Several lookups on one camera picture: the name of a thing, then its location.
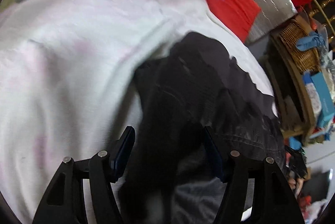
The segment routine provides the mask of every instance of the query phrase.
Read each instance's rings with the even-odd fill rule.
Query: clothing pile
[[[91,158],[127,125],[137,141],[113,190],[126,181],[119,205],[131,219],[150,217],[142,205],[168,188],[172,223],[213,221],[225,185],[207,166],[203,126],[247,157],[284,165],[271,84],[206,0],[10,6],[0,14],[0,105],[0,191],[23,224],[64,156]],[[88,184],[84,194],[94,223]],[[143,202],[138,212],[125,197]]]

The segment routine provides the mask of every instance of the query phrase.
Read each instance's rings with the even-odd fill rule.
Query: clutter
[[[312,204],[310,204],[310,202],[306,202],[305,212],[303,213],[305,224],[312,224],[314,220],[318,218],[321,207],[326,203],[326,199],[323,199],[321,201],[315,201]]]
[[[311,74],[308,71],[304,73],[303,80],[305,83],[308,96],[312,103],[312,109],[313,109],[315,120],[317,121],[321,113],[321,108],[322,108],[319,94],[315,88],[315,85],[313,84]]]
[[[317,121],[317,126],[322,128],[327,126],[329,121],[333,121],[335,109],[322,72],[313,75],[311,79],[313,81],[313,84],[315,85],[321,101],[322,109],[319,115],[319,119]]]
[[[299,207],[300,207],[301,213],[303,214],[304,219],[307,219],[308,213],[306,212],[306,208],[311,205],[311,202],[312,202],[311,196],[298,197],[297,201],[299,203]]]
[[[286,165],[289,167],[289,171],[293,171],[299,178],[304,178],[307,175],[306,167],[306,156],[302,148],[299,150],[294,150],[289,146],[285,146],[285,150],[289,157],[288,163]]]

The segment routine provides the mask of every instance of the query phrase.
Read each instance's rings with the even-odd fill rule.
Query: person's hand
[[[288,181],[288,183],[289,183],[289,186],[291,187],[291,189],[294,190],[295,189],[295,185],[296,185],[295,180],[293,178],[290,178],[289,181]]]
[[[301,189],[303,188],[303,185],[304,185],[304,179],[302,179],[302,178],[297,178],[296,180],[297,180],[297,182],[298,182],[298,188],[297,188],[297,190],[296,190],[295,195],[298,196],[298,195],[300,194]]]

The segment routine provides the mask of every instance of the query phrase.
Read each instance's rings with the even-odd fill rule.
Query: white sheet
[[[141,119],[116,121],[136,67],[189,31],[222,42],[257,88],[265,73],[205,0],[27,0],[0,17],[0,191],[25,223],[64,156],[92,157]],[[87,202],[89,223],[94,223]]]

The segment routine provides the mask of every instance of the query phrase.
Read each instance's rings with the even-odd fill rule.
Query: denim fabric
[[[308,49],[312,49],[314,47],[320,47],[326,45],[326,42],[322,35],[312,31],[309,33],[309,36],[298,39],[296,42],[296,47],[300,51],[306,51]]]
[[[220,42],[189,33],[167,58],[140,66],[134,82],[143,119],[119,191],[122,213],[131,221],[148,218],[145,204],[157,191],[164,222],[214,221],[225,185],[207,163],[203,126],[211,126],[243,155],[271,156],[284,167],[283,138],[271,109],[274,98],[257,90]]]

